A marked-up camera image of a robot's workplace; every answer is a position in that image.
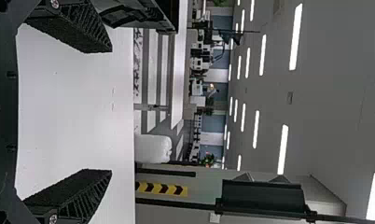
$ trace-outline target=yellow black warning stripe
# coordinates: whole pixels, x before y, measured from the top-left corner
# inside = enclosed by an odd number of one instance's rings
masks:
[[[135,190],[140,193],[163,194],[179,197],[188,196],[188,187],[179,185],[135,182]]]

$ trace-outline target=screw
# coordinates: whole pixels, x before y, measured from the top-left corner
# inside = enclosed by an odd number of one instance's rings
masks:
[[[56,224],[57,222],[57,215],[53,215],[49,218],[49,224]]]
[[[59,3],[58,0],[50,0],[50,3],[51,3],[51,6],[52,6],[53,8],[58,9],[58,8],[60,7],[60,3]]]

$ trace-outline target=white ceiling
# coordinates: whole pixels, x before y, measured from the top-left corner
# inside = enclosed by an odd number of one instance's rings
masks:
[[[298,66],[289,71],[295,7],[303,2]],[[234,8],[234,24],[245,34],[232,52],[229,97],[239,100],[237,122],[228,116],[231,131],[226,164],[242,170],[277,172],[281,130],[289,126],[285,162],[287,175],[316,176],[348,204],[348,215],[365,217],[375,172],[375,0],[286,0],[273,17],[270,0],[251,0]],[[264,76],[259,58],[267,35]],[[251,48],[249,78],[245,78],[246,49]],[[237,80],[238,57],[242,56]],[[294,92],[293,104],[287,94]],[[242,105],[246,103],[244,132]],[[260,110],[257,149],[253,149],[255,111]]]

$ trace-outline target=ridged rubber pad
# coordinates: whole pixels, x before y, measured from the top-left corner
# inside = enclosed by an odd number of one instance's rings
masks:
[[[29,18],[26,23],[84,53],[112,52],[112,43],[91,2],[60,5],[55,17]]]
[[[81,170],[30,196],[24,203],[39,219],[57,209],[59,219],[79,219],[79,223],[87,224],[100,205],[111,177],[111,171]]]

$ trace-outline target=black metal frame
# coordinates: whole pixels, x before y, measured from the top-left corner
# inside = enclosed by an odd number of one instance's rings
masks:
[[[375,224],[375,221],[355,217],[318,214],[305,204],[301,185],[273,182],[223,180],[222,197],[215,204],[186,203],[135,198],[136,203],[186,209],[215,211],[222,216],[265,217],[355,224]]]

